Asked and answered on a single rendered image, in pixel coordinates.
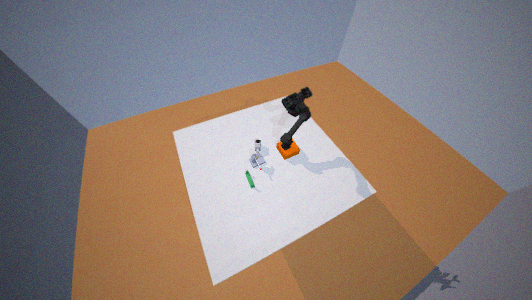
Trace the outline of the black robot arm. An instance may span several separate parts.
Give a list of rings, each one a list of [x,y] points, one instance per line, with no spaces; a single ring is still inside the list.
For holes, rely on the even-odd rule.
[[[296,123],[292,126],[292,128],[289,130],[288,133],[284,133],[283,136],[281,136],[280,141],[282,142],[282,148],[286,151],[287,149],[291,148],[291,145],[293,143],[292,136],[294,133],[298,130],[298,128],[301,126],[301,124],[305,121],[307,121],[311,117],[311,111],[310,108],[304,103],[304,99],[302,98],[302,102],[299,104],[294,104],[295,107],[290,107],[286,109],[289,114],[291,114],[294,117],[297,117],[299,115],[299,119],[296,121]]]

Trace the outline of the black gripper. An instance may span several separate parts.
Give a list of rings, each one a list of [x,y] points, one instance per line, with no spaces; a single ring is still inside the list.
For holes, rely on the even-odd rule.
[[[282,99],[281,102],[286,109],[290,107],[295,107],[294,104],[299,104],[300,102],[302,102],[303,101],[302,98],[309,98],[313,96],[313,93],[311,92],[309,87],[306,87],[302,89],[301,91],[302,91],[301,95],[298,94],[297,92],[294,92]]]

